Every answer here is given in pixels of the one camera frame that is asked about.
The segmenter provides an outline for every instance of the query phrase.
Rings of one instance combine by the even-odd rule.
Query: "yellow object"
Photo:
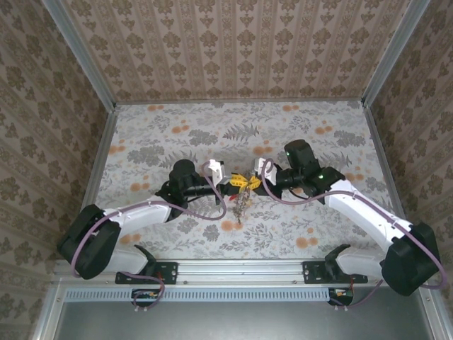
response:
[[[260,186],[261,180],[256,178],[256,176],[252,176],[250,180],[242,176],[241,174],[232,174],[230,182],[233,186],[239,187],[239,193],[249,188],[250,190],[255,190],[257,187]]]

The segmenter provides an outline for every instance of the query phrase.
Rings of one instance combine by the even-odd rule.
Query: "metal profile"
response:
[[[77,58],[77,61],[93,86],[94,91],[98,94],[105,109],[108,113],[112,113],[114,110],[113,104],[115,102],[115,97],[111,93],[100,70],[96,67],[90,53],[82,43],[71,18],[64,9],[63,1],[43,0],[42,2],[46,6],[54,22],[57,24],[59,31],[71,48],[74,56]]]
[[[183,99],[177,101],[118,101],[117,106],[131,105],[156,105],[156,104],[216,104],[216,103],[300,103],[313,101],[328,101],[329,103],[336,101],[360,101],[360,97],[323,97],[323,98],[224,98],[224,99]]]
[[[93,168],[91,170],[90,179],[88,180],[88,184],[86,186],[81,209],[85,208],[87,205],[95,203],[96,201],[102,174],[104,172],[104,166],[107,162],[108,150],[110,149],[110,143],[112,142],[112,138],[115,133],[117,119],[118,115],[116,112],[113,112],[107,116],[101,142],[99,143],[98,152],[96,153],[96,158],[94,159]]]
[[[132,302],[133,290],[133,288],[68,288],[64,302]],[[328,288],[167,288],[161,301],[314,302],[329,299]]]
[[[62,316],[65,287],[49,288],[32,340],[53,340]]]
[[[413,0],[409,3],[403,18],[395,30],[394,36],[391,37],[390,43],[362,95],[366,106],[373,104],[429,3],[430,0]]]
[[[453,326],[438,290],[420,288],[420,296],[434,339],[453,339]]]
[[[293,260],[178,260],[178,281],[169,288],[325,288],[345,287],[344,284],[306,284],[302,273],[303,261]],[[357,284],[361,287],[373,287],[377,281]],[[156,285],[116,285],[114,273],[104,273],[82,280],[71,274],[70,265],[59,260],[55,266],[55,280],[52,287],[67,288],[155,288]]]
[[[385,155],[384,147],[382,146],[381,138],[379,137],[379,133],[377,132],[377,126],[374,122],[371,109],[369,108],[369,106],[365,106],[364,111],[368,123],[369,132],[371,134],[371,138],[373,139],[374,148],[376,149],[377,159],[379,160],[379,165],[381,166],[381,170],[384,175],[384,180],[387,185],[387,190],[389,192],[390,201],[393,206],[394,212],[399,217],[406,218],[403,206],[398,196],[398,191],[396,190],[394,178],[391,175],[390,166]]]

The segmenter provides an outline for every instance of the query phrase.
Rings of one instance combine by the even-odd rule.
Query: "patterned wall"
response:
[[[66,0],[117,101],[362,95],[409,0]]]
[[[431,1],[372,112],[407,216],[435,228],[453,315],[453,1]]]
[[[0,339],[27,339],[105,110],[40,1],[0,1]]]

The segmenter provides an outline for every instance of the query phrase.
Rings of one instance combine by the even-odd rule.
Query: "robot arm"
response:
[[[225,172],[223,163],[212,160],[209,168],[212,171],[210,180],[222,196],[239,192],[239,187],[231,184],[231,174]],[[164,203],[187,209],[189,198],[212,195],[213,188],[195,171],[195,165],[191,161],[177,161],[169,174],[169,180],[156,195],[143,202],[105,210],[96,205],[86,206],[57,245],[57,250],[70,263],[76,256],[75,270],[84,279],[94,278],[102,272],[143,273],[145,267],[152,267],[150,262],[155,262],[154,257],[139,246],[136,248],[140,252],[118,249],[120,238],[148,225],[169,222],[183,213],[181,209],[171,208]],[[90,232],[101,219],[105,221],[95,232]],[[83,238],[89,232],[91,235],[77,253]]]
[[[304,140],[287,144],[285,151],[290,169],[282,170],[275,166],[270,171],[264,171],[265,178],[262,180],[266,181],[272,194],[281,198],[282,191],[290,188],[303,188],[312,198],[325,193],[335,193],[320,197],[319,201],[352,220],[381,248],[375,251],[342,245],[331,253],[336,255],[338,267],[330,268],[329,272],[334,275],[335,271],[340,269],[346,274],[383,278],[396,292],[406,296],[438,272],[433,260],[395,225],[401,226],[439,260],[439,251],[431,227],[425,223],[413,225],[398,218],[362,195],[334,168],[320,167],[309,144]],[[262,173],[264,161],[259,159],[255,162],[256,173]],[[263,189],[258,192],[267,194]]]

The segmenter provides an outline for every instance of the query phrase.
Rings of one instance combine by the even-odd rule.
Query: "table surface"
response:
[[[186,103],[118,106],[118,121],[96,204],[117,208],[160,189],[179,159],[197,170],[208,159],[246,173],[257,157],[288,167],[283,147],[296,139],[312,146],[321,165],[343,172],[365,195],[391,209],[382,170],[358,101]],[[284,199],[297,200],[285,194]],[[160,259],[303,259],[324,257],[340,244],[377,245],[358,226],[315,202],[292,207],[251,194],[241,223],[228,213],[217,222],[186,215],[150,225],[120,240],[141,244]],[[215,216],[214,198],[190,208]]]

